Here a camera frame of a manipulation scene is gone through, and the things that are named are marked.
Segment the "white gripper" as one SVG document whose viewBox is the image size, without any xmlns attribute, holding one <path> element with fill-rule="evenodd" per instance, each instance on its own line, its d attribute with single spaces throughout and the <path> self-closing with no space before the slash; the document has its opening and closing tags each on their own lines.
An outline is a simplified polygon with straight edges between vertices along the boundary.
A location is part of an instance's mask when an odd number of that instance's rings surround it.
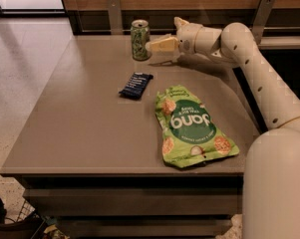
<svg viewBox="0 0 300 239">
<path fill-rule="evenodd" d="M 201 56 L 195 52 L 195 40 L 202 28 L 200 24 L 188 23 L 188 21 L 175 17 L 173 19 L 176 27 L 176 37 L 166 34 L 146 43 L 149 52 L 173 52 L 179 49 L 182 56 L 188 59 L 200 59 Z"/>
</svg>

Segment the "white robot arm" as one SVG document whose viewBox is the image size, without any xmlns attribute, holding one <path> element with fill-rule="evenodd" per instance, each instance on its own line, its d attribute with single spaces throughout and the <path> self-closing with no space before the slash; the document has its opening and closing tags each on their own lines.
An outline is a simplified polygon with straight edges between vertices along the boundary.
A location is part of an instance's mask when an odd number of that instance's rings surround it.
<svg viewBox="0 0 300 239">
<path fill-rule="evenodd" d="M 268 128 L 246 156 L 243 239 L 300 239 L 300 100 L 262 56 L 245 25 L 219 30 L 179 17 L 174 25 L 175 36 L 148 42 L 146 49 L 178 50 L 240 67 Z"/>
</svg>

